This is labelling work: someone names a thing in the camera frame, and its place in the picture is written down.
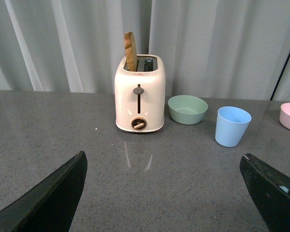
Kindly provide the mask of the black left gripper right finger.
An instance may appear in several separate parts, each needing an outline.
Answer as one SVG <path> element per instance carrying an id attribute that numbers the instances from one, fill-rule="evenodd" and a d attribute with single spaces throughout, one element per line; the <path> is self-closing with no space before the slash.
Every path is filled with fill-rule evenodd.
<path id="1" fill-rule="evenodd" d="M 290 232 L 290 177 L 252 154 L 240 160 L 246 188 L 271 232 Z"/>

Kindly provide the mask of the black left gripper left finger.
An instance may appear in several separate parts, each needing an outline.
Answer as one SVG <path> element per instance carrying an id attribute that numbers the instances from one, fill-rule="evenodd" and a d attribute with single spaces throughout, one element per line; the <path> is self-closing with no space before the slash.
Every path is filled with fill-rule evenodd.
<path id="1" fill-rule="evenodd" d="M 84 151 L 0 211 L 0 232 L 67 232 L 87 174 Z"/>

